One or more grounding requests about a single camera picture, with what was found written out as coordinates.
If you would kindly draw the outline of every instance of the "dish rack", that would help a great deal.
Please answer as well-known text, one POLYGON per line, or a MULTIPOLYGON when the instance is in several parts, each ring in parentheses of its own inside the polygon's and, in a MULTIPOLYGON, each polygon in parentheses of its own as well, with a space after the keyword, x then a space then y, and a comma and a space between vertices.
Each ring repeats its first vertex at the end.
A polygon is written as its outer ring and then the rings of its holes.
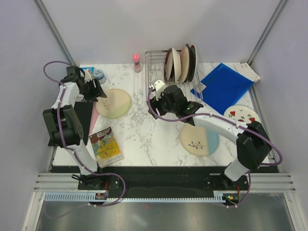
MULTIPOLYGON (((147 98, 149 93, 150 84, 155 82, 156 80, 164 80, 164 65, 166 59, 167 51, 147 51, 145 53, 145 97, 147 98)), ((176 82, 175 79, 171 79, 165 83, 166 86, 170 86, 176 84, 186 96, 188 101, 196 101, 198 103, 202 102, 202 94, 200 94, 201 98, 198 98, 196 95, 191 93, 191 89, 194 89, 195 92, 201 92, 201 84, 198 71, 193 78, 192 82, 180 83, 176 82)))

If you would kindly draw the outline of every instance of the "round plate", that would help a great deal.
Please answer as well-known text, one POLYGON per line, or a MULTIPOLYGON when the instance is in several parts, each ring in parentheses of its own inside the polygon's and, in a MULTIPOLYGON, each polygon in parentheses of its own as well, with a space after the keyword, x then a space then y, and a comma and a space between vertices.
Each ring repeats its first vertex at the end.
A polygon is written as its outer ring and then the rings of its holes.
POLYGON ((196 45, 192 45, 191 50, 192 50, 192 54, 195 60, 195 65, 194 65, 194 70, 193 70, 194 71, 193 77, 195 77, 198 73, 198 66, 199 66, 198 52, 197 52, 196 45))
POLYGON ((121 89, 111 89, 105 92, 107 98, 98 97, 96 110, 108 119, 117 119, 124 116, 131 108, 131 96, 121 89))
POLYGON ((219 145, 219 135, 212 130, 185 124, 180 139, 183 147, 196 156, 208 156, 219 145))
POLYGON ((244 105, 233 105, 228 107, 223 116, 249 124, 253 121, 260 122, 258 114, 250 107, 244 105))
POLYGON ((176 49, 172 48, 173 66, 174 66, 174 80, 177 82, 181 76, 181 60, 180 54, 176 49))
POLYGON ((188 74, 187 74, 187 78, 185 81, 189 81, 189 82, 192 82, 193 80, 193 77, 194 77, 194 68, 195 68, 195 57, 193 55, 193 52, 190 48, 190 46, 188 44, 186 44, 186 47, 188 49, 188 53, 189 53, 189 68, 188 68, 188 74))
POLYGON ((165 82, 170 79, 171 69, 173 66, 173 56, 172 56, 172 48, 170 48, 167 52, 166 59, 165 59, 165 66, 164 66, 164 79, 165 82))
POLYGON ((188 71, 189 71, 189 50, 188 47, 183 47, 180 53, 180 61, 181 61, 181 75, 179 77, 179 82, 184 82, 187 79, 188 71))

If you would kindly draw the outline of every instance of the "small bottle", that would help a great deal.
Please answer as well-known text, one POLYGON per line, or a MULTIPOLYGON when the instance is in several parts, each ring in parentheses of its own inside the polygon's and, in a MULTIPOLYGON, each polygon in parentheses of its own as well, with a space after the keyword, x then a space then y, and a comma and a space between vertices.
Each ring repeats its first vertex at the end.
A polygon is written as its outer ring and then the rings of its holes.
POLYGON ((135 68, 135 72, 140 72, 141 71, 141 65, 140 65, 140 57, 138 54, 134 54, 133 56, 133 61, 135 63, 134 68, 135 68))

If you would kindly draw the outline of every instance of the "white paper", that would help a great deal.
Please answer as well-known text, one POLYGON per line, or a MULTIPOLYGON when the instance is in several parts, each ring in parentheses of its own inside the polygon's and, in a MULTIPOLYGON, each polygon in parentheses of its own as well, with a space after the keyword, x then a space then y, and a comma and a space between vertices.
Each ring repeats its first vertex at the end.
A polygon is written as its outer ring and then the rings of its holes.
POLYGON ((248 65, 248 63, 235 65, 234 69, 239 74, 253 82, 258 82, 260 80, 260 76, 256 72, 254 72, 254 70, 248 65))

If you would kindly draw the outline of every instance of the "book cover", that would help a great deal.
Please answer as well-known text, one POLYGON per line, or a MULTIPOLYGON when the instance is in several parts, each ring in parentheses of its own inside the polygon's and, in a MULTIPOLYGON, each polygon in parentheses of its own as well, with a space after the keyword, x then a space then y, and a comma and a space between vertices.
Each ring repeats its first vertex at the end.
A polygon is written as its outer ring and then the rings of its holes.
POLYGON ((203 101, 222 115, 254 84, 224 64, 218 65, 200 82, 205 86, 201 91, 203 101))
POLYGON ((95 158, 100 167, 123 159, 111 127, 90 135, 95 158))

